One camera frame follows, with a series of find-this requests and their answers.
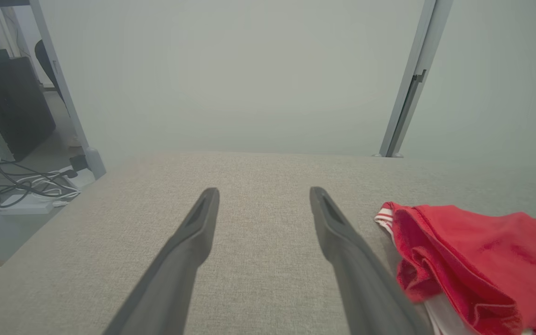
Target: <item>beige upholstered sofa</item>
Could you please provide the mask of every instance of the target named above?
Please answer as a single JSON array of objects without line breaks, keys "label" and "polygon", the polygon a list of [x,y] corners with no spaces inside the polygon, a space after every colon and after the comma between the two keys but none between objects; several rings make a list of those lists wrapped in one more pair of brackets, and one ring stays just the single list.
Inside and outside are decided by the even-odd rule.
[{"label": "beige upholstered sofa", "polygon": [[325,188],[393,273],[385,201],[536,217],[536,169],[336,155],[156,155],[106,174],[0,269],[0,334],[100,334],[203,189],[221,205],[187,334],[344,334],[310,186]]}]

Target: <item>black computer tower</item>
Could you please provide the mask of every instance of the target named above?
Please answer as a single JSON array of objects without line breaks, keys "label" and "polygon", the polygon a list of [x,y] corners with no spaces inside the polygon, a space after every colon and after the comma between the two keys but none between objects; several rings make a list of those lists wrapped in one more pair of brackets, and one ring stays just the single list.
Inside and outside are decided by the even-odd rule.
[{"label": "black computer tower", "polygon": [[21,161],[55,130],[27,57],[0,61],[0,157]]}]

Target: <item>floor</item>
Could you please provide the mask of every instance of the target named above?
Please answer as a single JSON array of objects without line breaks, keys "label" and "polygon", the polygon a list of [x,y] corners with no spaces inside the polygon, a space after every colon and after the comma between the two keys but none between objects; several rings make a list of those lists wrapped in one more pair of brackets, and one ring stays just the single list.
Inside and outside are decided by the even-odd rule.
[{"label": "floor", "polygon": [[[81,154],[81,148],[66,145],[73,137],[72,122],[66,106],[57,92],[45,92],[45,98],[57,125],[55,132],[42,143],[21,164],[39,172],[57,170],[70,165],[69,158]],[[6,166],[7,172],[22,172],[19,167]],[[61,208],[54,208],[49,214],[0,215],[0,261],[7,261],[38,229],[57,214]]]}]

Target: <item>white power strip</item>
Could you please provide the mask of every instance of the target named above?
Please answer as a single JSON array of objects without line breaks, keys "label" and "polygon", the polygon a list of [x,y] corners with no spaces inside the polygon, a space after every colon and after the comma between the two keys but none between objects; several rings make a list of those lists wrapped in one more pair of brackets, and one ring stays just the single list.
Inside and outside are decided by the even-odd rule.
[{"label": "white power strip", "polygon": [[[11,204],[13,202],[18,201],[23,194],[14,194],[11,195],[6,201],[2,203],[2,206],[5,206],[7,204]],[[22,199],[19,203],[1,208],[0,207],[0,214],[1,215],[19,215],[19,214],[48,214],[53,210],[53,202],[52,201],[41,201],[40,199],[37,199],[32,196],[32,194],[26,195],[24,199]]]},{"label": "white power strip", "polygon": [[[66,172],[67,170],[71,170],[72,166],[66,166],[63,169],[60,169],[60,172]],[[84,188],[90,184],[92,184],[94,179],[94,174],[89,169],[83,169],[76,172],[77,176],[74,178],[69,178],[68,176],[63,176],[65,180],[67,180],[72,187],[79,189],[80,191],[83,191]]]}]

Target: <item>red towel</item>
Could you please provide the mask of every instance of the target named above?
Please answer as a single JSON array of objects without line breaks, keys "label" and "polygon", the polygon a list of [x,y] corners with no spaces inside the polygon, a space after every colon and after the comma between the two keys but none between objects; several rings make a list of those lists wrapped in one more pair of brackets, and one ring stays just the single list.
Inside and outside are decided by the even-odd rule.
[{"label": "red towel", "polygon": [[393,233],[396,279],[413,302],[444,291],[482,335],[536,332],[536,219],[389,202],[376,220]]}]

